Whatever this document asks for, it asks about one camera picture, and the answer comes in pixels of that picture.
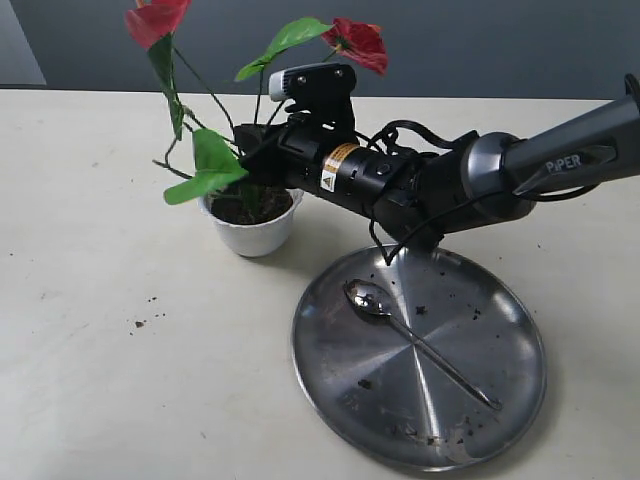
silver plate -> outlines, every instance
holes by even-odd
[[[502,409],[470,396],[392,328],[360,320],[342,292],[354,278],[391,292],[397,318]],[[300,384],[324,421],[403,469],[496,456],[529,428],[546,388],[542,340],[524,306],[485,269],[441,249],[405,250],[390,267],[373,247],[341,258],[303,294],[292,343]]]

warning label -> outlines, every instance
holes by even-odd
[[[320,188],[328,190],[330,192],[335,191],[336,188],[336,174],[340,169],[340,165],[347,156],[353,152],[356,148],[360,148],[360,145],[354,143],[343,143],[337,146],[325,159],[322,166],[322,174],[320,175]]]

table surface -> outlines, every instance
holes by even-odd
[[[208,97],[184,101],[225,131]],[[223,101],[251,118],[253,98]],[[411,118],[444,137],[530,136],[600,104],[360,98],[354,108],[365,133]],[[232,254],[195,202],[162,200],[176,183],[151,163],[171,139],[165,108],[159,94],[0,91],[0,478],[403,478],[324,425],[290,355],[300,295],[371,244],[366,221],[306,195],[280,250]],[[182,142],[177,164],[189,168],[190,155]],[[549,385],[511,450],[429,477],[638,477],[639,188],[609,183],[444,240],[534,314]]]

metal spoon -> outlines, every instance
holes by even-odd
[[[433,347],[429,346],[413,330],[391,314],[391,295],[381,286],[365,280],[354,279],[343,286],[351,306],[362,320],[375,325],[387,324],[415,345],[420,352],[436,364],[445,374],[467,393],[493,410],[501,410],[502,404],[489,398]]]

red flower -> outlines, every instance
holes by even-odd
[[[334,18],[334,27],[322,38],[338,53],[365,68],[384,75],[389,59],[380,37],[380,27],[354,22],[348,18]]]
[[[136,0],[136,3],[138,8],[127,11],[124,20],[133,39],[142,48],[149,49],[178,28],[191,0],[151,0],[146,5]]]

